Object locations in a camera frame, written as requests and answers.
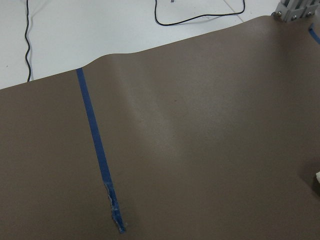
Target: white table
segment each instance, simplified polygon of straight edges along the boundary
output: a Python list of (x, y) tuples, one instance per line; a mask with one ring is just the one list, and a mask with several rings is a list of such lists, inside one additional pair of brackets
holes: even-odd
[[(270, 15), (279, 0), (246, 0), (238, 16), (155, 23), (154, 0), (29, 0), (32, 80), (82, 67), (113, 53), (133, 53)], [(26, 0), (0, 0), (0, 89), (26, 82)], [(164, 23), (239, 12), (242, 0), (158, 0)]]

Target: white object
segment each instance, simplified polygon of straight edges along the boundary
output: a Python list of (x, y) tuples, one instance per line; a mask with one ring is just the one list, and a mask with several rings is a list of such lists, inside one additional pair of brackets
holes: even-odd
[(320, 172), (316, 174), (316, 179), (318, 179), (318, 182), (320, 183)]
[(285, 22), (291, 22), (299, 18), (311, 17), (319, 5), (319, 0), (281, 0), (275, 15)]

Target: metal bracket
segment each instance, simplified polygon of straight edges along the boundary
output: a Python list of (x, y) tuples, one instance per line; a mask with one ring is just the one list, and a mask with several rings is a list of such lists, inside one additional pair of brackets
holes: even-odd
[(274, 16), (284, 22), (291, 22), (299, 18), (311, 17), (320, 5), (320, 0), (281, 0)]

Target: blue tape strip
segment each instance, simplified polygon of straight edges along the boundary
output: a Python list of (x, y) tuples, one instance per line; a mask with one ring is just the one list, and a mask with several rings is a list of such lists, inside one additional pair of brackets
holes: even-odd
[(92, 138), (93, 138), (96, 156), (97, 156), (98, 162), (99, 162), (102, 180), (103, 180), (105, 187), (108, 190), (108, 194), (109, 194), (109, 198), (110, 198), (110, 202), (111, 202), (112, 218), (115, 221), (115, 223), (118, 225), (120, 233), (124, 233), (126, 229), (124, 227), (122, 217), (120, 214), (120, 209), (119, 209), (119, 204), (118, 204), (117, 197), (116, 197), (116, 192), (114, 189), (114, 185), (112, 183), (110, 170), (109, 170), (109, 167), (107, 164), (106, 154), (105, 154), (104, 147), (103, 147), (103, 144), (101, 141), (101, 137), (100, 137), (100, 133), (99, 133), (99, 129), (98, 129), (98, 124), (97, 124), (97, 120), (95, 117), (93, 106), (91, 104), (90, 95), (89, 95), (88, 87), (86, 84), (86, 79), (85, 79), (83, 69), (78, 68), (76, 70), (76, 74), (78, 76), (78, 81), (79, 81), (79, 85), (80, 85), (80, 89), (81, 89), (81, 93), (82, 93), (82, 98), (83, 98), (83, 102), (84, 102), (84, 106), (85, 106), (85, 110), (86, 110), (86, 115), (88, 117), (90, 129), (91, 129), (91, 134), (92, 134)]
[(320, 37), (318, 37), (318, 35), (316, 34), (315, 30), (314, 30), (314, 24), (312, 23), (311, 26), (309, 27), (309, 33), (310, 35), (314, 38), (314, 40), (320, 44)]

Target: black cable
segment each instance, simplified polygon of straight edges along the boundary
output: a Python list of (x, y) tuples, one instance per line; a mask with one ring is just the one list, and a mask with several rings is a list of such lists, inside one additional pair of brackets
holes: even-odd
[(25, 29), (25, 33), (24, 33), (24, 38), (26, 40), (26, 43), (28, 44), (28, 50), (25, 53), (25, 61), (26, 61), (26, 64), (28, 65), (28, 69), (29, 69), (29, 75), (27, 78), (27, 82), (30, 81), (30, 77), (31, 77), (31, 66), (30, 66), (30, 63), (28, 60), (28, 54), (30, 52), (30, 43), (29, 43), (28, 36), (27, 36), (28, 28), (29, 28), (29, 3), (28, 3), (28, 0), (26, 0), (26, 29)]
[(232, 15), (238, 15), (238, 14), (242, 14), (245, 10), (246, 10), (246, 2), (245, 0), (243, 1), (243, 10), (239, 11), (239, 12), (232, 12), (232, 13), (224, 13), (224, 14), (203, 14), (203, 15), (199, 15), (199, 16), (195, 16), (183, 21), (178, 21), (178, 22), (174, 22), (174, 23), (168, 23), (168, 24), (164, 24), (158, 21), (157, 19), (157, 5), (158, 5), (158, 1), (155, 0), (155, 7), (154, 7), (154, 18), (157, 24), (161, 25), (161, 26), (173, 26), (173, 25), (178, 25), (178, 24), (182, 24), (188, 21), (191, 21), (193, 19), (197, 19), (197, 18), (201, 18), (201, 17), (206, 17), (206, 16), (213, 16), (213, 17), (224, 17), (224, 16), (232, 16)]

